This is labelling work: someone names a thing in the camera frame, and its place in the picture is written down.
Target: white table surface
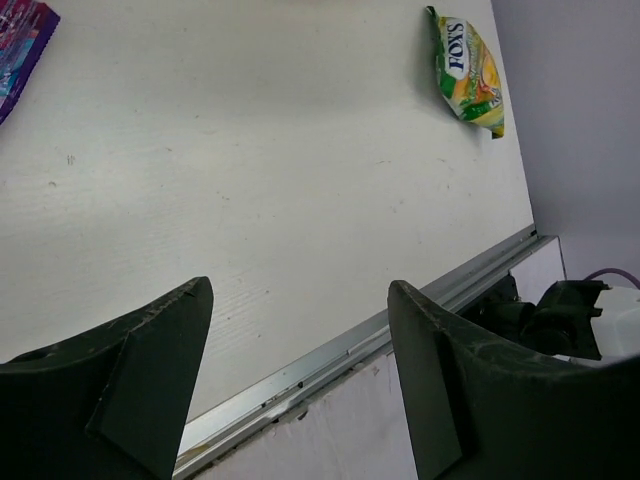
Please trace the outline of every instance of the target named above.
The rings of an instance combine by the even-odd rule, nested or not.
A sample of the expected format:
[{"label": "white table surface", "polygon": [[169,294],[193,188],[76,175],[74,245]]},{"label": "white table surface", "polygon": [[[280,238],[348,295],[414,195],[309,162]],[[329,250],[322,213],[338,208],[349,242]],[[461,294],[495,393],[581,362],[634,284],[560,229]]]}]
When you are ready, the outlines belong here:
[{"label": "white table surface", "polygon": [[[469,19],[502,68],[490,0]],[[506,137],[435,89],[422,0],[52,0],[0,127],[0,361],[197,275],[191,418],[532,223]]]}]

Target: white panel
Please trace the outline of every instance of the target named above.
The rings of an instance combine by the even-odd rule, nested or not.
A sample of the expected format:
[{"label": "white panel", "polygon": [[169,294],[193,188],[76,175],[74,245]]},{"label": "white panel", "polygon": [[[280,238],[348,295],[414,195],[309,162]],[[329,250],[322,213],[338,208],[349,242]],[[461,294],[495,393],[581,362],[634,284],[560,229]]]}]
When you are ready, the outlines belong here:
[{"label": "white panel", "polygon": [[[489,0],[434,3],[502,70]],[[532,222],[511,109],[496,141],[453,118],[421,0],[52,7],[0,129],[0,360],[208,275],[193,418],[382,310],[394,278]]]},{"label": "white panel", "polygon": [[518,294],[525,302],[538,303],[544,292],[560,280],[566,280],[560,241],[555,238],[511,269]]},{"label": "white panel", "polygon": [[198,480],[417,480],[395,357],[382,356]]}]

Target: fox's candy bag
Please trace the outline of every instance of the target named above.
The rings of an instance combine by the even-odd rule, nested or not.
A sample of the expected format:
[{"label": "fox's candy bag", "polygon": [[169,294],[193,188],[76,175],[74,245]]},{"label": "fox's candy bag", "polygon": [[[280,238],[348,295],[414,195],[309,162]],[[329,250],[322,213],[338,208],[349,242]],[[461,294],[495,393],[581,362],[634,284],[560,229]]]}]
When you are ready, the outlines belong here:
[{"label": "fox's candy bag", "polygon": [[465,20],[440,17],[428,7],[437,25],[436,74],[445,99],[460,120],[504,136],[500,77],[491,52]]},{"label": "fox's candy bag", "polygon": [[35,0],[0,0],[0,123],[18,101],[60,17]]}]

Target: purple cable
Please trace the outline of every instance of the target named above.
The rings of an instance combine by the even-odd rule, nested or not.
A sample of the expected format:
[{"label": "purple cable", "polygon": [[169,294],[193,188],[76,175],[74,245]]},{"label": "purple cable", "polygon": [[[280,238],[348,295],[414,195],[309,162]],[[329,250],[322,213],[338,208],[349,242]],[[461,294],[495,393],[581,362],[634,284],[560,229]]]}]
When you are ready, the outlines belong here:
[{"label": "purple cable", "polygon": [[596,277],[600,277],[602,275],[606,275],[608,273],[613,273],[614,275],[620,275],[621,277],[626,278],[633,286],[640,290],[640,280],[637,277],[631,275],[629,272],[622,270],[620,268],[603,268],[602,270],[598,270],[597,272],[593,272],[591,275],[587,275],[585,280],[593,280]]}]

